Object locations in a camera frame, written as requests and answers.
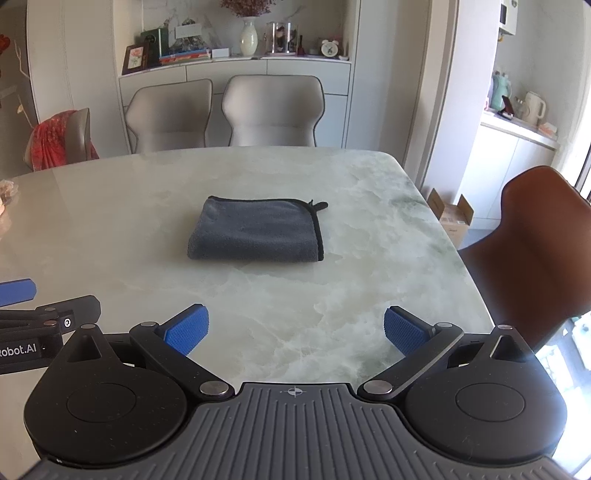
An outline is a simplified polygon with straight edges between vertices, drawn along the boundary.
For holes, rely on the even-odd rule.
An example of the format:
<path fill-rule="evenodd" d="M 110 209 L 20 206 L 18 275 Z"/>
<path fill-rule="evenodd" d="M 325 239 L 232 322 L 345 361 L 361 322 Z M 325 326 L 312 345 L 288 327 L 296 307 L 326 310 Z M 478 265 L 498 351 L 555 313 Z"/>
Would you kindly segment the grey and blue towel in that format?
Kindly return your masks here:
<path fill-rule="evenodd" d="M 314 263 L 325 257 L 318 213 L 327 202 L 206 199 L 187 244 L 191 260 Z"/>

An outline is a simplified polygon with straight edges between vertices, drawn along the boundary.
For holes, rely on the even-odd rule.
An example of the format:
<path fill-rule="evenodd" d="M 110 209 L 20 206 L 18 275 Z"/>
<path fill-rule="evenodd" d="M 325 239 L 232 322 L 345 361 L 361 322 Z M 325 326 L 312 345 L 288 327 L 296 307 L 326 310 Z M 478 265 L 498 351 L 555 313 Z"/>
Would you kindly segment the plastic wrapped packet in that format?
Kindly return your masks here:
<path fill-rule="evenodd" d="M 3 206 L 9 205 L 18 194 L 18 185 L 11 180 L 0 181 L 0 199 Z"/>

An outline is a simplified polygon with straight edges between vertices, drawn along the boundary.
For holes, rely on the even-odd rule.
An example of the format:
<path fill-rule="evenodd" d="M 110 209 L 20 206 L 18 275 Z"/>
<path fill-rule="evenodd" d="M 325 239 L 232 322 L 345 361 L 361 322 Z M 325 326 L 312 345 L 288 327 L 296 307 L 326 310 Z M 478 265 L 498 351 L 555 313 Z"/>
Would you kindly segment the cardboard box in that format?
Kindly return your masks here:
<path fill-rule="evenodd" d="M 464 195 L 456 204 L 446 203 L 436 189 L 429 193 L 427 203 L 448 234 L 454 246 L 459 249 L 474 218 L 474 209 Z"/>

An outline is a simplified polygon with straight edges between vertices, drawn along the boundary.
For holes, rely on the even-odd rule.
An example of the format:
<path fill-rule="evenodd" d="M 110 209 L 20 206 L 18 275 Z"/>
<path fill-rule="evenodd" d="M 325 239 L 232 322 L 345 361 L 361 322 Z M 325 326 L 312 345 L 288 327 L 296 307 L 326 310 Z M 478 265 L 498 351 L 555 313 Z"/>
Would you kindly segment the grey chair left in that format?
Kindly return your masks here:
<path fill-rule="evenodd" d="M 127 108 L 125 122 L 136 154 L 204 148 L 213 83 L 200 79 L 144 87 Z"/>

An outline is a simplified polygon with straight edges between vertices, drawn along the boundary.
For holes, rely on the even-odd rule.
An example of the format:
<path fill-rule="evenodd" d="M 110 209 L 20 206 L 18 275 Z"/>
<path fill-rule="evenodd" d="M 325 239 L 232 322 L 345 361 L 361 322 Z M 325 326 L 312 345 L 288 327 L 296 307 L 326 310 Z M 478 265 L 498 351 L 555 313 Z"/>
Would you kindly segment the grey chair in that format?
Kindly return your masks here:
<path fill-rule="evenodd" d="M 144 87 L 127 108 L 125 122 L 136 154 L 204 148 L 213 83 L 200 79 Z"/>
<path fill-rule="evenodd" d="M 315 76 L 238 75 L 226 85 L 221 111 L 232 147 L 315 147 L 325 93 Z"/>

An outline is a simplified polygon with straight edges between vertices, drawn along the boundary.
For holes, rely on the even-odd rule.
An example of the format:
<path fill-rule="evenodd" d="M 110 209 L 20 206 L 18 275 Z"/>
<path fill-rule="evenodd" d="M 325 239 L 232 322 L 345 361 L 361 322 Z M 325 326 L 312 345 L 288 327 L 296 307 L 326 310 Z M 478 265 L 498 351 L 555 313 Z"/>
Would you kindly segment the white sideboard cabinet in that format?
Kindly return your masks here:
<path fill-rule="evenodd" d="M 349 61 L 317 57 L 232 58 L 160 67 L 119 78 L 122 106 L 128 108 L 144 88 L 211 80 L 208 147 L 235 143 L 243 125 L 264 129 L 287 127 L 304 113 L 318 113 L 315 145 L 346 145 L 346 115 L 351 90 Z"/>

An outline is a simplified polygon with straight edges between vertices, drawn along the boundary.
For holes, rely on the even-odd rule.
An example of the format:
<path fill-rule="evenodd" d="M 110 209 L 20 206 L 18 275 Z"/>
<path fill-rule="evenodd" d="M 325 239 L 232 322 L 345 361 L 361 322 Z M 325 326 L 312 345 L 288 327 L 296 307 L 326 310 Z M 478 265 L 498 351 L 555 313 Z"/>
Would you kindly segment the grey chair right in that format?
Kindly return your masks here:
<path fill-rule="evenodd" d="M 221 111 L 232 147 L 315 147 L 325 93 L 315 76 L 238 75 L 226 85 Z"/>

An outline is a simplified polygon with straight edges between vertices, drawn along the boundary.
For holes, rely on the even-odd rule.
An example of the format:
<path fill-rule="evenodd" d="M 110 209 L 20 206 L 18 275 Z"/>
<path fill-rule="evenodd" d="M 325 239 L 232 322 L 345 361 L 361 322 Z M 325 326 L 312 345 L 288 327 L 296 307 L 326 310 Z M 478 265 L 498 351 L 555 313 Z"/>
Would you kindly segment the white electric kettle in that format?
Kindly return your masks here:
<path fill-rule="evenodd" d="M 528 91 L 523 98 L 516 97 L 518 118 L 537 128 L 540 121 L 545 117 L 547 103 L 537 93 Z"/>

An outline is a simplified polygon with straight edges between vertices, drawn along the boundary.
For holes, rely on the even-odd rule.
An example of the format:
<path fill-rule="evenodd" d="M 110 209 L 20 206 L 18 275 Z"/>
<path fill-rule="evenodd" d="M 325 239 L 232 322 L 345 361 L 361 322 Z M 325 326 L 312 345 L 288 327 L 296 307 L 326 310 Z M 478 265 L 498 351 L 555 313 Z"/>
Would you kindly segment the teal jug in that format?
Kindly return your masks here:
<path fill-rule="evenodd" d="M 493 91 L 490 99 L 490 108 L 499 111 L 505 108 L 504 98 L 512 95 L 512 85 L 506 73 L 496 71 L 493 74 Z"/>

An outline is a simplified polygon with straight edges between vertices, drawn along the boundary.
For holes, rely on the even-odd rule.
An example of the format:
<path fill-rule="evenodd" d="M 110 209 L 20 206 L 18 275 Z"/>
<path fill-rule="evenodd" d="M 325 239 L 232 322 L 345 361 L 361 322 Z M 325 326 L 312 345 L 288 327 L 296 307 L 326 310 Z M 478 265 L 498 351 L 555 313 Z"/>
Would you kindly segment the stack of books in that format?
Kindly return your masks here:
<path fill-rule="evenodd" d="M 161 56 L 159 58 L 160 65 L 169 65 L 174 63 L 182 63 L 193 60 L 211 59 L 211 51 L 208 49 L 197 49 L 192 51 L 182 51 Z"/>

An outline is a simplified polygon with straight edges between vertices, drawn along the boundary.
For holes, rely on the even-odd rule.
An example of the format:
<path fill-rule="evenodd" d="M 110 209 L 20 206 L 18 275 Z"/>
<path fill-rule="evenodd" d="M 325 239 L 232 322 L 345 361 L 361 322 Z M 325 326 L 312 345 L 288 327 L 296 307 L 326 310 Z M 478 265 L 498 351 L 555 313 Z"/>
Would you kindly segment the alarm clock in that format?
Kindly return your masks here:
<path fill-rule="evenodd" d="M 335 39 L 324 39 L 320 45 L 321 55 L 329 59 L 338 58 L 340 49 L 339 41 Z"/>

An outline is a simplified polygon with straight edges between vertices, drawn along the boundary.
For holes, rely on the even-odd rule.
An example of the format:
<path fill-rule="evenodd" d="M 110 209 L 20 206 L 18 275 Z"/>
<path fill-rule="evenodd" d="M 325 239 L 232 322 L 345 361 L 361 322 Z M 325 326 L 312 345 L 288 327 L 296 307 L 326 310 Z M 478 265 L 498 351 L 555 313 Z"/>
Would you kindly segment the white vase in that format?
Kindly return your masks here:
<path fill-rule="evenodd" d="M 253 17 L 243 17 L 243 28 L 240 33 L 240 52 L 245 58 L 252 58 L 256 55 L 259 47 L 259 34 L 256 31 Z"/>

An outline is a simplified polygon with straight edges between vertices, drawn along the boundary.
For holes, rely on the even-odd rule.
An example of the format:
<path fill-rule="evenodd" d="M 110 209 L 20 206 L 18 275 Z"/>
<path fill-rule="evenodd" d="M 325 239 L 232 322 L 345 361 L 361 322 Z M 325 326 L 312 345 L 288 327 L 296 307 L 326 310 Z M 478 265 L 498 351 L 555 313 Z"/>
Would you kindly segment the glass photo block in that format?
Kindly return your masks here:
<path fill-rule="evenodd" d="M 296 55 L 297 29 L 291 22 L 270 22 L 267 53 L 270 55 Z"/>

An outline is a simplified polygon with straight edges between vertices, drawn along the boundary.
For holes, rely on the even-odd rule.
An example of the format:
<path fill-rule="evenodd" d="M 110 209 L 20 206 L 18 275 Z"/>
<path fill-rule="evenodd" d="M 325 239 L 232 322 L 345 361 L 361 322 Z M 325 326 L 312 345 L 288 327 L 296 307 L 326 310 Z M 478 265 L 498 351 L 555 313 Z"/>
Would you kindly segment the picture frame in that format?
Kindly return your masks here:
<path fill-rule="evenodd" d="M 122 75 L 143 71 L 147 68 L 149 47 L 147 43 L 129 45 L 126 48 Z"/>

